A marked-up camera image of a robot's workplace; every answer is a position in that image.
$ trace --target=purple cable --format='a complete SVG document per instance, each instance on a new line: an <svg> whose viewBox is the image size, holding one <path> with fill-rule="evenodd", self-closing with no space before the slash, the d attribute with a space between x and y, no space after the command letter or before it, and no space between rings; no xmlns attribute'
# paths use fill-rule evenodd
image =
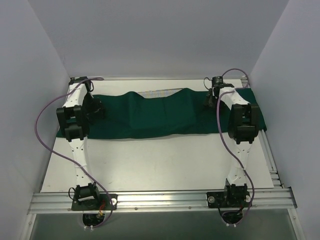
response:
<svg viewBox="0 0 320 240"><path fill-rule="evenodd" d="M75 165L77 165L93 182L95 182L104 192L105 194L107 195L109 201L110 201L110 205L111 205L111 211L109 213L109 215L107 217L105 217L103 219L103 221L101 223L99 223L98 225L94 226L93 228L97 228L97 227L100 227L102 226L112 215L113 213L113 204L112 204L112 200L111 200L111 196L109 194L109 192L107 191L107 189L100 183L98 182L93 176L91 176L82 166L80 163L76 162L75 160L65 156L65 155L62 155L61 153L58 153L56 151L54 151L53 149L51 149L48 145L46 145L42 139L40 138L39 136L39 133L38 133L38 121L39 121L39 118L41 116L41 114L44 112L44 110L49 107L50 104L52 104L53 102L57 101L58 99L62 99L62 98L65 98L71 94L73 94L75 92L75 90L81 85L83 84L84 82L86 81L91 81L91 80L104 80L102 77L95 77L95 78L91 78L91 79L85 79L85 80L82 80L81 82L78 83L78 85L72 90L70 91L69 93L67 94L64 94L64 95L61 95L61 96L58 96L56 97L55 99L51 100L47 105L45 105L45 107L40 111L39 115L36 117L36 120L35 120L35 123L34 123L34 133L35 133L35 136L36 138L39 140L39 142L46 148L48 149L51 153L55 154L55 155L58 155L59 157L61 158L64 158L72 163L74 163Z"/></svg>
<svg viewBox="0 0 320 240"><path fill-rule="evenodd" d="M226 73L228 73L228 72L230 72L230 71L232 71L232 70L238 70L238 71L242 72L242 73L246 76L247 84L246 84L244 87L237 87L237 88L235 88L235 89L232 90L232 91L226 91L226 92L222 93L222 94L219 96L218 101L217 101L217 105L216 105L216 121L217 121L217 125L218 125L219 135L220 135L221 141L222 141L225 149L226 149L226 150L230 153L230 155L231 155L232 157L234 157L234 159L239 163L239 165L241 166L241 168L242 168L243 171L244 171L244 174L246 175L246 177L248 178L249 182L251 183L251 187L252 187L252 196L251 196L251 200L250 200L250 202L249 202L249 206L248 206L247 210L245 211L243 217L242 217L237 223L235 223L235 225L238 225L238 224L240 224L240 223L243 221L243 219L244 219L244 218L248 215L248 213L249 213L249 210L250 210L250 208L251 208L251 206L252 206L252 202L253 202L253 200L254 200L254 198L255 198L255 187L254 187L254 183L253 183L251 177L249 176L247 170L245 170L245 166L242 164L242 162L240 161L240 159L239 159L239 158L229 149L229 147L227 146L226 141L225 141L225 139L224 139L224 136L223 136L223 134L222 134L221 125L220 125L220 115L219 115L219 113L220 113L220 102L221 102L221 98L222 98L224 95L226 95L226 94L231 94L231 93L233 93L234 91L236 91L236 90L238 90L238 89L245 89L245 88L247 88L248 85L249 85L249 76L248 76L248 74L247 74L245 71L243 71L243 70L241 70L241 69L239 69L239 68L231 68L231 69L225 71L225 72L222 74L222 77L223 77ZM236 212L236 211L225 211L225 212L222 214L222 216L223 216L224 214L231 213L231 212Z"/></svg>

